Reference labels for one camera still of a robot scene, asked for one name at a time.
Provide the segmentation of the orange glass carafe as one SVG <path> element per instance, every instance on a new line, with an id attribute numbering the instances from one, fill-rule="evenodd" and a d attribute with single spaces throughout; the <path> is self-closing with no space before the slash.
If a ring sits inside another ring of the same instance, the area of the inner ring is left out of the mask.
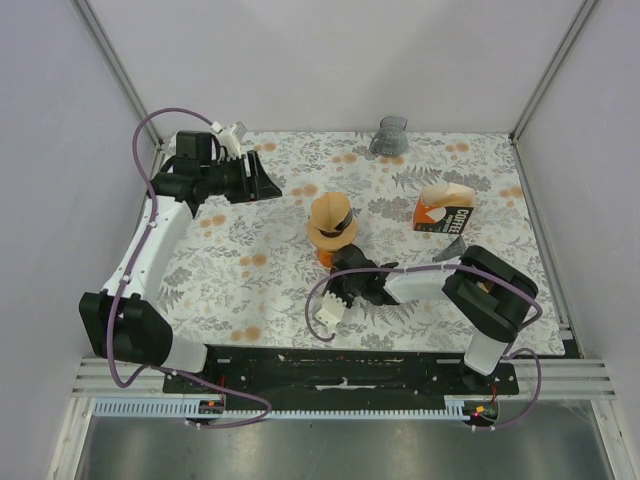
<path id="1" fill-rule="evenodd" d="M 333 256 L 334 252 L 326 249 L 317 249 L 317 259 L 321 265 L 326 268 L 331 268 L 333 266 Z"/>

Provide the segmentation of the wooden ring dripper stand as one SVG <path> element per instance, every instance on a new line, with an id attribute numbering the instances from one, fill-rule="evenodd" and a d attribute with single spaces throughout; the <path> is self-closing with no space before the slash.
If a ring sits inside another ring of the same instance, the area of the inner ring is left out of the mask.
<path id="1" fill-rule="evenodd" d="M 343 231 L 330 233 L 329 235 L 323 233 L 311 223 L 307 224 L 307 236 L 309 241 L 317 248 L 328 251 L 336 251 L 348 244 L 351 244 L 355 240 L 357 233 L 358 223 L 356 220 L 352 220 Z"/>

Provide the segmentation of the brown paper coffee filter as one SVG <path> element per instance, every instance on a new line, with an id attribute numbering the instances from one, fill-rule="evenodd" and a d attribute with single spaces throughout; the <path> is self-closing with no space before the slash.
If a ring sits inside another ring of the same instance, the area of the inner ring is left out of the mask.
<path id="1" fill-rule="evenodd" d="M 349 209 L 351 203 L 344 193 L 328 192 L 312 202 L 310 223 L 320 230 L 329 230 L 345 217 Z"/>

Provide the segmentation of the grey glass dripper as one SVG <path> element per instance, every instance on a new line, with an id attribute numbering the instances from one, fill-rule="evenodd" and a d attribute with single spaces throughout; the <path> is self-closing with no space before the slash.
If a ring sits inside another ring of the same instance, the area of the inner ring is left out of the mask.
<path id="1" fill-rule="evenodd" d="M 461 257 L 467 250 L 467 245 L 461 235 L 457 236 L 451 244 L 432 257 L 434 263 L 446 262 Z"/>

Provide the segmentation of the orange coffee filter box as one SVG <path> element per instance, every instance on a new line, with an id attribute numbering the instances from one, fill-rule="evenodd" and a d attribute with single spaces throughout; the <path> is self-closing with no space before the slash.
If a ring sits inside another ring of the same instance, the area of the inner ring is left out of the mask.
<path id="1" fill-rule="evenodd" d="M 460 235 L 476 207 L 476 190 L 442 183 L 422 188 L 413 213 L 413 230 Z"/>

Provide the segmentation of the grey glass carafe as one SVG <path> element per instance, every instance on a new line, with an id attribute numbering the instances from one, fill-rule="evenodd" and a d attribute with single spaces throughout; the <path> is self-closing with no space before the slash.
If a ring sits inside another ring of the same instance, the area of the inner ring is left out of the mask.
<path id="1" fill-rule="evenodd" d="M 408 120 L 400 116 L 386 116 L 369 145 L 369 151 L 378 156 L 396 157 L 408 148 L 406 128 Z"/>

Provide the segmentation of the blue glass dripper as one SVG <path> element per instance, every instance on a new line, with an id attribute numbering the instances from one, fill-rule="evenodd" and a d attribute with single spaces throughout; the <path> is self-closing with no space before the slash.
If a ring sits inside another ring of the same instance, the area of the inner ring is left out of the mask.
<path id="1" fill-rule="evenodd" d="M 334 227 L 331 227 L 329 230 L 321 230 L 320 233 L 327 238 L 339 237 L 351 225 L 352 221 L 353 221 L 353 211 L 349 209 L 345 217 L 340 222 L 338 222 Z"/>

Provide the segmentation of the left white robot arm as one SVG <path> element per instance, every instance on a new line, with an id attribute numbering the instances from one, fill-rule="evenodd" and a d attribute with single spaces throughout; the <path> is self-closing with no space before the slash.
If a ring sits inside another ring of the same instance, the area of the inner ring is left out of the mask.
<path id="1" fill-rule="evenodd" d="M 256 151 L 242 152 L 242 123 L 210 131 L 179 131 L 174 154 L 151 179 L 143 217 L 120 265 L 98 293 L 86 292 L 79 312 L 93 352 L 102 358 L 186 371 L 198 392 L 219 384 L 220 368 L 207 347 L 174 334 L 157 298 L 178 241 L 211 196 L 229 203 L 282 195 Z"/>

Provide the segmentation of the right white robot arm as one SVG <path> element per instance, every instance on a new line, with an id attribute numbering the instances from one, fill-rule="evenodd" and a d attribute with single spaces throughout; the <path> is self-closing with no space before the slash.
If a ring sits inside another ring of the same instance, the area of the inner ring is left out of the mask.
<path id="1" fill-rule="evenodd" d="M 316 318 L 334 332 L 358 299 L 376 306 L 447 299 L 475 328 L 457 377 L 465 391 L 477 394 L 493 383 L 494 370 L 525 327 L 529 311 L 541 314 L 538 292 L 531 278 L 481 246 L 440 262 L 401 268 L 378 266 L 349 244 L 333 254 Z"/>

